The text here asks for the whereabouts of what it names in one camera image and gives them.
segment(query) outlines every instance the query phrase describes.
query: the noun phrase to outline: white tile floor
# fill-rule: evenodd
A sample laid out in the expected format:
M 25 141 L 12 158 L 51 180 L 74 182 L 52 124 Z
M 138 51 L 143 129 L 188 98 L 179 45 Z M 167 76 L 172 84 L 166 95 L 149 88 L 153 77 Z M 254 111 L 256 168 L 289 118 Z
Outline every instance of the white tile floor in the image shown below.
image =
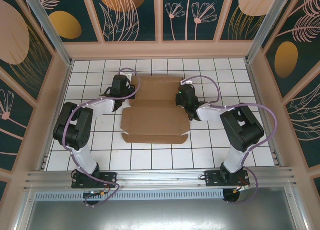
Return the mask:
M 219 105 L 255 103 L 256 99 L 243 59 L 148 59 L 76 61 L 65 102 L 80 104 L 96 99 L 112 84 L 120 68 L 132 68 L 141 75 L 167 75 L 189 78 L 208 76 L 218 82 L 222 93 Z M 207 79 L 193 81 L 202 101 L 216 99 L 215 86 Z M 257 107 L 250 107 L 261 122 Z M 226 159 L 230 142 L 222 124 L 191 121 L 189 138 L 184 144 L 126 143 L 122 138 L 122 109 L 95 119 L 89 146 L 103 171 L 219 168 Z M 274 166 L 268 143 L 253 151 L 247 167 Z M 71 171 L 75 164 L 57 141 L 52 142 L 47 171 Z

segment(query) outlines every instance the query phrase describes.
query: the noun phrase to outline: floral wall pattern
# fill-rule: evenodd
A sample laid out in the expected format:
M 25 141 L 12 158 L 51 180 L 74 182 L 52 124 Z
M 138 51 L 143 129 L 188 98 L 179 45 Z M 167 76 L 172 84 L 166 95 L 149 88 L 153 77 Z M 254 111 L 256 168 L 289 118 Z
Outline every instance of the floral wall pattern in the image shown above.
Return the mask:
M 264 40 L 264 42 L 263 42 L 263 44 L 262 44 L 262 47 L 263 47 L 263 48 L 265 48 L 266 44 L 269 42 L 269 39 L 270 39 L 271 35 L 274 33 L 274 30 L 275 30 L 276 26 L 278 26 L 280 20 L 282 19 L 282 17 L 283 17 L 283 15 L 285 14 L 287 8 L 289 7 L 291 1 L 292 1 L 292 0 L 288 0 L 288 1 L 286 2 L 286 4 L 284 5 L 284 7 L 282 8 L 282 11 L 281 11 L 279 17 L 277 18 L 275 24 L 273 25 L 272 29 L 270 30 L 269 34 L 266 36 L 266 38 L 265 38 L 265 40 Z
M 253 40 L 274 0 L 233 0 L 221 40 Z
M 224 0 L 163 0 L 163 40 L 213 40 Z
M 84 0 L 39 1 L 63 42 L 98 41 Z
M 106 42 L 155 41 L 155 0 L 93 0 Z
M 33 107 L 0 80 L 0 168 L 12 171 Z
M 320 61 L 319 34 L 320 0 L 299 0 L 266 53 L 283 97 Z
M 0 67 L 34 99 L 52 55 L 15 0 L 0 0 Z
M 286 109 L 309 168 L 320 165 L 320 75 Z

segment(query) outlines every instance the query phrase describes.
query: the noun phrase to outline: enclosure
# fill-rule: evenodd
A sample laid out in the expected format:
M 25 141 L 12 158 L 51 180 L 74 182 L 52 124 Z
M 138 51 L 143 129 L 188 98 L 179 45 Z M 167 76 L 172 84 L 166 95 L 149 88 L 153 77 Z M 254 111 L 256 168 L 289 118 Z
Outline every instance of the enclosure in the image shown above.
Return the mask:
M 1 229 L 319 229 L 320 0 L 0 0 Z M 247 204 L 199 176 L 219 170 L 222 124 L 190 121 L 183 144 L 127 143 L 123 109 L 93 119 L 89 148 L 121 188 L 99 209 L 73 189 L 53 139 L 65 103 L 100 97 L 123 68 L 205 76 L 217 106 L 261 104 L 277 131 L 246 159 Z M 200 101 L 217 90 L 192 80 Z M 272 115 L 250 110 L 265 140 Z M 240 201 L 255 192 L 241 192 Z

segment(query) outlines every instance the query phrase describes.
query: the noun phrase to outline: cardboard flap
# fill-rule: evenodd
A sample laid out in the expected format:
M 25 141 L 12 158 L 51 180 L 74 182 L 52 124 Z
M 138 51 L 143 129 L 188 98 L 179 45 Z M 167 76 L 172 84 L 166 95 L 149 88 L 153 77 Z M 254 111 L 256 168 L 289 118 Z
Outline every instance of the cardboard flap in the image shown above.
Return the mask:
M 175 76 L 141 76 L 140 80 L 140 89 L 135 95 L 132 106 L 135 104 L 134 102 L 139 100 L 176 102 L 176 94 L 183 78 Z M 138 86 L 138 78 L 133 76 L 131 83 Z
M 183 144 L 190 131 L 184 108 L 176 106 L 182 77 L 141 76 L 140 90 L 131 107 L 123 109 L 121 129 L 127 143 Z M 137 86 L 138 78 L 132 78 Z
M 181 136 L 190 121 L 181 107 L 128 107 L 123 110 L 121 129 L 133 135 Z
M 122 133 L 122 137 L 126 143 L 142 143 L 142 144 L 183 144 L 187 141 L 189 135 L 182 136 L 161 136 L 161 135 L 134 135 Z

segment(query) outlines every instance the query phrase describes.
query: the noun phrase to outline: metal base plate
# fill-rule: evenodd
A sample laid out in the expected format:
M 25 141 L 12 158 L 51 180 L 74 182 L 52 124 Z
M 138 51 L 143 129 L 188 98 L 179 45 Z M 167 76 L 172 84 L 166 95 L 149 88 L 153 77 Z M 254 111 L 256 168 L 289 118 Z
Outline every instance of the metal base plate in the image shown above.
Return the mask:
M 102 172 L 99 179 L 106 182 L 117 182 L 116 172 Z M 111 189 L 116 188 L 116 185 L 109 184 Z M 104 189 L 106 186 L 102 182 L 95 181 L 84 174 L 75 172 L 73 175 L 71 188 L 73 189 Z
M 248 172 L 246 170 L 240 170 L 232 175 L 232 179 L 226 182 L 221 174 L 220 170 L 216 171 L 205 171 L 205 184 L 207 187 L 230 187 L 230 186 L 241 186 L 250 185 Z

